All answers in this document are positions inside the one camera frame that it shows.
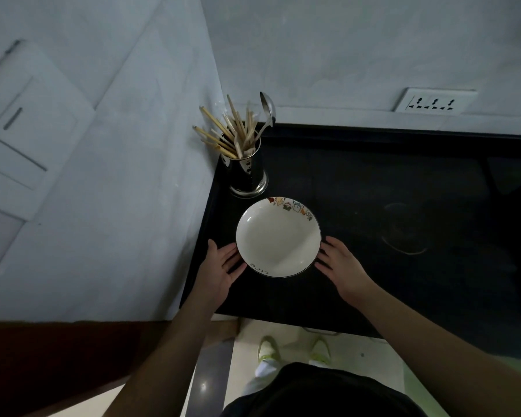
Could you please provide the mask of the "person's left hand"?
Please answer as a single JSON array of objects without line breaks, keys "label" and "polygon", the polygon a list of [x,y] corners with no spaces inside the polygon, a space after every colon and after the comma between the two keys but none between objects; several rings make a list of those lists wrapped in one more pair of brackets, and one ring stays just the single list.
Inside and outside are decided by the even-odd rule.
[{"label": "person's left hand", "polygon": [[193,288],[185,302],[185,304],[190,304],[193,308],[206,313],[209,317],[212,317],[227,299],[230,287],[247,268],[247,264],[241,259],[241,262],[236,264],[235,268],[223,270],[223,264],[227,259],[235,254],[240,254],[235,242],[218,247],[218,249],[218,259],[209,259],[206,254],[198,269]]}]

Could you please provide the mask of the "person's right hand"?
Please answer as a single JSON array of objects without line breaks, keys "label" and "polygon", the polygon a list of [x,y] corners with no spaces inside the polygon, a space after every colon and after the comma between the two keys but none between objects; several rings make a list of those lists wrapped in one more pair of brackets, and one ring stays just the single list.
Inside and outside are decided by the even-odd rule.
[{"label": "person's right hand", "polygon": [[329,256],[333,259],[333,268],[317,268],[336,287],[340,297],[350,306],[363,311],[367,301],[377,290],[376,283],[368,276],[359,260],[348,250],[341,254],[326,242],[320,243],[317,256]]}]

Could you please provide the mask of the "white bowl with patterned rim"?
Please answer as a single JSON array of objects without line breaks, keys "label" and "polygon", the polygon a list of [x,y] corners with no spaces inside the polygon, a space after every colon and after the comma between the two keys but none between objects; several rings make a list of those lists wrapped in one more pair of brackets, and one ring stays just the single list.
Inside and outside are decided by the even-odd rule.
[{"label": "white bowl with patterned rim", "polygon": [[288,197],[268,197],[253,203],[236,226],[236,246],[244,262],[271,278],[306,271],[317,258],[321,241],[314,213]]}]

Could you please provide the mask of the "person's right forearm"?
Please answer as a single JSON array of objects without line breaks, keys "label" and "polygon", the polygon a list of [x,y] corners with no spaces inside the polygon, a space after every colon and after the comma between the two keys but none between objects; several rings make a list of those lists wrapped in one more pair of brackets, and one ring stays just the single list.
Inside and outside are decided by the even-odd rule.
[{"label": "person's right forearm", "polygon": [[402,357],[450,417],[521,417],[521,373],[375,284],[341,295]]}]

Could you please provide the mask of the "person's left forearm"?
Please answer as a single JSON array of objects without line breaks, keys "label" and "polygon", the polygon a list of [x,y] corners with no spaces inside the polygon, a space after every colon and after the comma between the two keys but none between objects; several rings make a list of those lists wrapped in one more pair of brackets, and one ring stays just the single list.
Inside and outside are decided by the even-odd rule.
[{"label": "person's left forearm", "polygon": [[193,292],[103,417],[179,417],[218,296]]}]

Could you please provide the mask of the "shiny metal utensil holder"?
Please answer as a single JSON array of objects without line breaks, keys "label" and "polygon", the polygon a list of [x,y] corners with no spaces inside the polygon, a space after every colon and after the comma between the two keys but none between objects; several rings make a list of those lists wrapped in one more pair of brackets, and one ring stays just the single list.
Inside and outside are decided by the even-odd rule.
[{"label": "shiny metal utensil holder", "polygon": [[261,153],[262,139],[253,148],[243,152],[242,158],[233,159],[220,153],[229,189],[241,198],[259,196],[268,186],[268,176],[264,170]]}]

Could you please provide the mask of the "person's right yellow-green shoe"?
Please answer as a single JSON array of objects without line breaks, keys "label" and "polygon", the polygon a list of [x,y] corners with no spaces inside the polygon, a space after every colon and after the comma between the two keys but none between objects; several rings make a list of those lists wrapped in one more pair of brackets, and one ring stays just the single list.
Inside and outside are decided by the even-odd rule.
[{"label": "person's right yellow-green shoe", "polygon": [[315,342],[313,343],[313,346],[309,353],[308,361],[310,359],[324,361],[330,365],[332,364],[332,356],[331,356],[330,348],[329,348],[326,340],[322,336],[317,337]]}]

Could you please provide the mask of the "person's yellow-green shoe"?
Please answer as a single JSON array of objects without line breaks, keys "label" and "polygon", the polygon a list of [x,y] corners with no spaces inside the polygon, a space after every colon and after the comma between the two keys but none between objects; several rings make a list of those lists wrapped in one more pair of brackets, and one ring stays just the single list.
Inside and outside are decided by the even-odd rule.
[{"label": "person's yellow-green shoe", "polygon": [[308,361],[310,359],[324,361],[330,365],[332,364],[332,356],[331,356],[330,348],[329,348],[326,340],[322,336],[317,337],[315,342],[313,343],[313,346],[309,353]]},{"label": "person's yellow-green shoe", "polygon": [[258,347],[258,363],[269,363],[280,366],[282,359],[278,344],[272,336],[264,336]]}]

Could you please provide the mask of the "person's left yellow-green shoe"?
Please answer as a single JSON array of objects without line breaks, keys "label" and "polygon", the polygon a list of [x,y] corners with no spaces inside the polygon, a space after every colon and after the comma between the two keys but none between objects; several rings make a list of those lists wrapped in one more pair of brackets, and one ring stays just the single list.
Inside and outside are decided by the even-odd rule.
[{"label": "person's left yellow-green shoe", "polygon": [[269,363],[280,366],[282,359],[278,344],[272,336],[264,336],[258,347],[258,363]]}]

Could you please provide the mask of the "bunch of wooden chopsticks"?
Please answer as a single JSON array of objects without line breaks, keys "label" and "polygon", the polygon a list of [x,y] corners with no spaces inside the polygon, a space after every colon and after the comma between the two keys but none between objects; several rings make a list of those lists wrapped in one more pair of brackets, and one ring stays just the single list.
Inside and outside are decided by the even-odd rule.
[{"label": "bunch of wooden chopsticks", "polygon": [[197,125],[192,127],[204,145],[229,160],[245,160],[257,152],[264,125],[261,124],[260,114],[254,111],[250,102],[240,113],[236,104],[227,96],[220,117],[203,105],[199,106],[199,111],[207,123],[212,125],[210,130]]}]

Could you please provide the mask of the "person's black shirt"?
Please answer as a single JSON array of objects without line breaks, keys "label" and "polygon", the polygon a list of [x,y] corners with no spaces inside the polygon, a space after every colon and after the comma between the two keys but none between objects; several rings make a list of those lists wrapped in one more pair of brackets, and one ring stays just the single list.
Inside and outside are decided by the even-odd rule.
[{"label": "person's black shirt", "polygon": [[427,417],[407,395],[353,373],[284,365],[268,385],[240,396],[220,417]]}]

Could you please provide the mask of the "metal spoon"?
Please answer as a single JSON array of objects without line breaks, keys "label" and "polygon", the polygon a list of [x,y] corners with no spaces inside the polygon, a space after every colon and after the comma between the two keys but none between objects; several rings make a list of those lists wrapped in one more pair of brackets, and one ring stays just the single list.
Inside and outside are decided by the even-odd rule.
[{"label": "metal spoon", "polygon": [[259,93],[259,96],[260,96],[260,101],[261,101],[261,104],[262,104],[262,107],[263,107],[263,110],[264,110],[264,113],[266,116],[266,120],[265,120],[263,127],[257,133],[252,132],[247,136],[247,138],[245,139],[245,142],[244,142],[245,149],[252,148],[256,144],[257,140],[260,139],[263,132],[268,127],[273,127],[276,123],[276,107],[275,107],[273,101],[266,93],[264,93],[262,91]]}]

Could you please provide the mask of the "brown wooden panel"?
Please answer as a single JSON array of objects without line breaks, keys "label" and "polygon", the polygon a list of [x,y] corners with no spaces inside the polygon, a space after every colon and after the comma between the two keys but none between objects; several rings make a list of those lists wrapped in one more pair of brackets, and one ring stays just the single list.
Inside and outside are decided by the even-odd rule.
[{"label": "brown wooden panel", "polygon": [[42,417],[122,385],[170,325],[0,322],[0,417]]}]

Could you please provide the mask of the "white wall socket strip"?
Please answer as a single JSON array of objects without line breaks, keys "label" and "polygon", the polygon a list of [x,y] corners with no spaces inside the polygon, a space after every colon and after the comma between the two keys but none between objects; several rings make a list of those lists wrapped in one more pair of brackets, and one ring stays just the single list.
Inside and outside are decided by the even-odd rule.
[{"label": "white wall socket strip", "polygon": [[476,90],[409,87],[394,112],[434,116],[459,116],[477,98]]}]

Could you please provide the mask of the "white wall cabinet door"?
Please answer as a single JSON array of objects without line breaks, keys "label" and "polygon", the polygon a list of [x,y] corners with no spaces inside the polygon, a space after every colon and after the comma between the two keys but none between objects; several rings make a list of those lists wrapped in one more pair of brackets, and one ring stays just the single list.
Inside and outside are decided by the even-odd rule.
[{"label": "white wall cabinet door", "polygon": [[[4,131],[19,107],[23,112]],[[0,212],[35,217],[94,115],[36,44],[12,44],[0,58]]]}]

